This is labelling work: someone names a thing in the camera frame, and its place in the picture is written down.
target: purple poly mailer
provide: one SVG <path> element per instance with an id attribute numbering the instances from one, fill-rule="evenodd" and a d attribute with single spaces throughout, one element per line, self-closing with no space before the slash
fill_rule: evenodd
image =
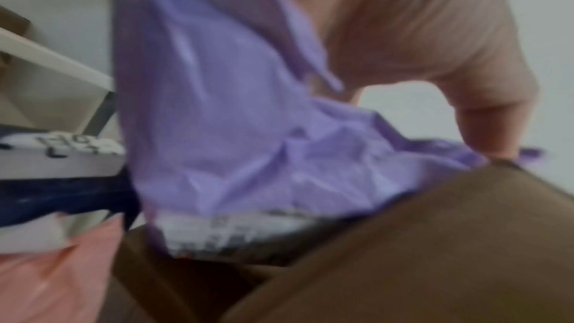
<path id="1" fill-rule="evenodd" d="M 291 0 L 115 0 L 114 68 L 149 216 L 362 215 L 486 163 L 312 97 L 309 74 L 342 83 Z"/>

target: purple plastic bag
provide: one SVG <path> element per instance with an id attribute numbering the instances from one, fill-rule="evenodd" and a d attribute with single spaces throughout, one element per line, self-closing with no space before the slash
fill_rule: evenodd
<path id="1" fill-rule="evenodd" d="M 149 215 L 368 214 L 486 163 L 311 97 L 310 74 L 342 83 L 291 0 L 115 0 L 114 32 L 128 163 Z"/>

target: skin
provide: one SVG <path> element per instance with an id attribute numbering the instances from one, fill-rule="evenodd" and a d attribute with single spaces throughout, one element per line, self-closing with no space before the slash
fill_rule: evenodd
<path id="1" fill-rule="evenodd" d="M 361 88 L 409 80 L 436 85 L 465 142 L 493 159 L 518 153 L 538 95 L 507 0 L 294 0 L 356 99 Z"/>

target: salmon-colored package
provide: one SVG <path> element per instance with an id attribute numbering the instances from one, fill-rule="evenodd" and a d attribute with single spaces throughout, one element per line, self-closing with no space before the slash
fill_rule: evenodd
<path id="1" fill-rule="evenodd" d="M 50 218 L 60 217 L 48 216 L 33 221 L 33 226 L 24 224 L 0 233 L 4 251 L 9 235 L 18 237 L 19 247 L 28 244 L 28 251 L 34 251 L 2 254 L 0 249 L 2 323 L 91 323 L 97 319 L 121 240 L 122 219 L 112 217 L 68 239 L 64 228 L 54 228 Z M 64 246 L 46 243 L 51 236 L 62 238 Z M 35 240 L 34 246 L 30 247 L 31 239 L 26 237 Z M 39 240 L 50 251 L 41 251 Z"/>

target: crumpled purple plastic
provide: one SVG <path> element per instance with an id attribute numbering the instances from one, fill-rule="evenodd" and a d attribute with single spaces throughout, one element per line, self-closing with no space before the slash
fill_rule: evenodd
<path id="1" fill-rule="evenodd" d="M 487 162 L 311 97 L 309 74 L 342 83 L 291 0 L 115 0 L 114 66 L 148 211 L 365 214 Z"/>

